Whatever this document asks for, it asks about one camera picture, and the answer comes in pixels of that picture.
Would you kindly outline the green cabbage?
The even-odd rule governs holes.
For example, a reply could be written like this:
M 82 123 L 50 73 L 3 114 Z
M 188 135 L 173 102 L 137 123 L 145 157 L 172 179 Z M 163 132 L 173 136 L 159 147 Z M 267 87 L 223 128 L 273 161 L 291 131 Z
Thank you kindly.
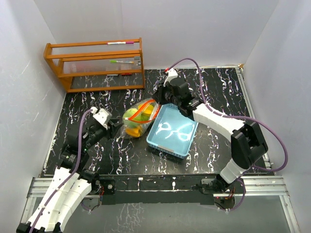
M 150 118 L 150 115 L 145 115 L 144 113 L 140 113 L 135 117 L 136 121 L 148 121 Z
M 138 127 L 141 123 L 140 121 L 136 121 L 135 120 L 135 117 L 133 118 L 134 122 L 133 121 L 130 121 L 128 120 L 130 117 L 132 117 L 136 112 L 138 111 L 138 109 L 136 108 L 131 108 L 131 109 L 128 109 L 124 114 L 123 114 L 123 123 L 126 127 L 128 128 L 135 128 L 135 127 Z

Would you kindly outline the clear zip top bag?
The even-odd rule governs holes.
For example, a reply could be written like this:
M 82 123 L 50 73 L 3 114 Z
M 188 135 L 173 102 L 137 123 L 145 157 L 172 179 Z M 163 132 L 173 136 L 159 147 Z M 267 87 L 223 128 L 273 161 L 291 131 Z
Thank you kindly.
M 161 105 L 149 98 L 127 109 L 122 116 L 121 137 L 139 138 L 145 134 L 156 119 Z

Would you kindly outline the orange bell pepper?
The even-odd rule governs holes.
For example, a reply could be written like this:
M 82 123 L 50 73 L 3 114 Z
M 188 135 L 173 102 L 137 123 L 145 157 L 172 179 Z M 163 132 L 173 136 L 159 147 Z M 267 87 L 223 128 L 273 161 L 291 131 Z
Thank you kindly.
M 125 132 L 127 135 L 134 137 L 134 138 L 138 138 L 141 136 L 141 127 L 135 127 L 135 128 L 125 128 Z

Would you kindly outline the yellow star fruit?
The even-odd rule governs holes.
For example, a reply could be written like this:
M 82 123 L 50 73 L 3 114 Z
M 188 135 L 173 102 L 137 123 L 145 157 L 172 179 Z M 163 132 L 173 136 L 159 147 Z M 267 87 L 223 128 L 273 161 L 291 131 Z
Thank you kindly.
M 141 109 L 141 114 L 143 116 L 150 117 L 150 115 L 152 114 L 154 110 L 154 103 L 150 102 L 150 103 L 147 103 L 145 106 L 144 104 L 140 104 L 138 108 Z

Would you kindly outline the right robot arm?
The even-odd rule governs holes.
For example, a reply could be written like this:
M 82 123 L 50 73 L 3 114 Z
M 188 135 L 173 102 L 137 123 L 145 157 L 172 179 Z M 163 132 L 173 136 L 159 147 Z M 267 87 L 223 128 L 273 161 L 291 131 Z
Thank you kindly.
M 201 189 L 229 192 L 234 182 L 268 151 L 257 122 L 209 110 L 202 99 L 192 96 L 185 81 L 160 84 L 152 98 L 160 105 L 174 104 L 183 116 L 212 128 L 231 143 L 231 159 L 213 181 L 200 185 Z

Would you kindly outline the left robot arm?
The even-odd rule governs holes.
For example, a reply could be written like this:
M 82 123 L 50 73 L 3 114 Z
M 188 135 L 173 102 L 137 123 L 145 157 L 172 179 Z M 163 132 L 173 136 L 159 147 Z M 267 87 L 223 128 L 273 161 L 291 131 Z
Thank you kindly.
M 99 191 L 98 173 L 85 168 L 89 160 L 87 151 L 103 138 L 114 138 L 122 119 L 93 120 L 86 129 L 83 124 L 81 121 L 78 135 L 63 146 L 60 163 L 41 203 L 26 222 L 18 225 L 16 232 L 62 233 L 85 196 Z

